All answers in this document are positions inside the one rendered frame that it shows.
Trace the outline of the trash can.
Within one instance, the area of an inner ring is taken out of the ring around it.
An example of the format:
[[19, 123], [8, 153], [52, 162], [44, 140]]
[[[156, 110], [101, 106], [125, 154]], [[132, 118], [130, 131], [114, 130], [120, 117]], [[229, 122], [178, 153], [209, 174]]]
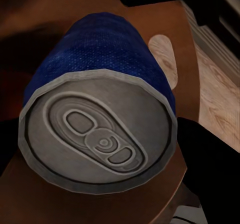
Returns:
[[[104, 12], [125, 18], [147, 46], [153, 36], [169, 38], [177, 69], [175, 117], [199, 123], [199, 63], [182, 0], [136, 6], [120, 0], [0, 0], [0, 68], [34, 74], [75, 22]], [[146, 184], [94, 195], [47, 182], [18, 149], [0, 176], [0, 224], [152, 224], [177, 193], [187, 168], [177, 141], [165, 169]]]

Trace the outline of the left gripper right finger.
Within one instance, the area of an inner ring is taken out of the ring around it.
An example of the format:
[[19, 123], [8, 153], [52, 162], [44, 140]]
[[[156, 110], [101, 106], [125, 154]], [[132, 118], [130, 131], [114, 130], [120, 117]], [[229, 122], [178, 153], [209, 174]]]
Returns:
[[177, 118], [177, 141], [208, 224], [240, 224], [240, 153], [201, 124]]

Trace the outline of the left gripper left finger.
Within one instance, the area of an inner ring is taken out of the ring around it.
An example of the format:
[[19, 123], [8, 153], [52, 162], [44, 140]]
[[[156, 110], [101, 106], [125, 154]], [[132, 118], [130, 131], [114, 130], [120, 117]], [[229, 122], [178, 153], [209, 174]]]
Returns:
[[18, 146], [19, 117], [0, 122], [0, 177]]

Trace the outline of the can of soda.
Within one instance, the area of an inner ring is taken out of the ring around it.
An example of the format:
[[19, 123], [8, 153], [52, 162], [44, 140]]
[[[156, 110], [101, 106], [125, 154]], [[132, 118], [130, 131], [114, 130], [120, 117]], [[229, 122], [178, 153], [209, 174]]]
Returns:
[[25, 88], [0, 95], [0, 123], [19, 118], [23, 109]]
[[0, 96], [26, 88], [34, 74], [0, 68]]
[[24, 88], [18, 149], [37, 174], [71, 192], [145, 185], [169, 163], [177, 134], [164, 71], [115, 14], [75, 22]]

